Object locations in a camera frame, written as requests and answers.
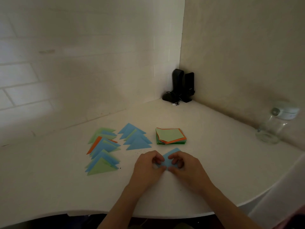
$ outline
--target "white table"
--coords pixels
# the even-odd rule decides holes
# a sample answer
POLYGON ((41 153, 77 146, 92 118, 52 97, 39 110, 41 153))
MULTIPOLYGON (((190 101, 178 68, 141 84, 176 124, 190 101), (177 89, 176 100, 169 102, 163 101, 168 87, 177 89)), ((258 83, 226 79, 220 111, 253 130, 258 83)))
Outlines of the white table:
MULTIPOLYGON (((0 227, 62 213, 107 213, 132 174, 139 154, 165 154, 179 147, 200 159, 213 183, 236 205, 258 197, 279 180, 302 154, 285 144, 268 145, 255 130, 194 101, 173 106, 155 100, 74 126, 0 152, 0 227), (118 132, 127 123, 147 132, 151 149, 113 152, 115 172, 87 176, 89 138, 99 127, 118 132), (181 128, 185 145, 157 145, 155 128, 181 128)), ((165 172, 139 200, 134 216, 186 218, 211 214, 199 196, 165 172)))

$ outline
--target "hand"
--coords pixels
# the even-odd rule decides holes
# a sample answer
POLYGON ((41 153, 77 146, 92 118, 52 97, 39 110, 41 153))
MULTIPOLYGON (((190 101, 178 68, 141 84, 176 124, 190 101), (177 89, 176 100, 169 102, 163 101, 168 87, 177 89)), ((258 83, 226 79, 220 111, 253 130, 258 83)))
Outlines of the hand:
POLYGON ((164 157, 155 150, 141 154, 135 163, 128 186, 142 195, 151 185, 159 180, 162 173, 166 170, 164 165, 158 169, 153 168, 153 163, 161 164, 161 162, 164 162, 164 157))
POLYGON ((168 170, 178 177, 178 179, 197 194, 215 187, 202 167, 200 161, 192 155, 178 151, 168 156, 173 159, 172 164, 178 163, 178 168, 184 166, 184 170, 170 166, 168 170))

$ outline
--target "floor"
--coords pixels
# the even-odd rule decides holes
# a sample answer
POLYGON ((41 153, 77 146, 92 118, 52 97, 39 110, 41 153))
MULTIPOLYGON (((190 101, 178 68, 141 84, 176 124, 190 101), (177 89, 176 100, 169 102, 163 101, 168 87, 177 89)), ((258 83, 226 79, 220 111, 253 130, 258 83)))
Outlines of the floor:
MULTIPOLYGON (((69 217, 66 214, 55 215, 12 225, 3 229, 96 229, 101 221, 105 218, 105 216, 105 214, 74 217, 69 217)), ((173 229, 181 222, 188 224, 194 229, 224 229, 215 215, 191 219, 132 218, 130 220, 129 226, 142 225, 143 229, 173 229)))

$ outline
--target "white lid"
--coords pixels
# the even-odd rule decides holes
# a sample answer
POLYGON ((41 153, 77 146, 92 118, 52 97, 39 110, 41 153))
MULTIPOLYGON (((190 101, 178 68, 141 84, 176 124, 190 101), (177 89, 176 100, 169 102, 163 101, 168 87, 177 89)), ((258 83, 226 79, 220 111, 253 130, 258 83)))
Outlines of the white lid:
POLYGON ((292 120, 298 115, 299 110, 296 104, 277 101, 271 110, 271 114, 282 120, 292 120))

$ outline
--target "glass jar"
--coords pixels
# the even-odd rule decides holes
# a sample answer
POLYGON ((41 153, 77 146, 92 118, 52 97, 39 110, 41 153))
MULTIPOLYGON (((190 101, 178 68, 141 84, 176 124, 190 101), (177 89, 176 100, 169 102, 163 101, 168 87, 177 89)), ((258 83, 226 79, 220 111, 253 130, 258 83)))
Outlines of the glass jar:
POLYGON ((277 144, 282 138, 285 126, 297 116, 298 112, 299 108, 289 102, 276 102, 269 119, 257 129, 256 137, 263 142, 277 144))

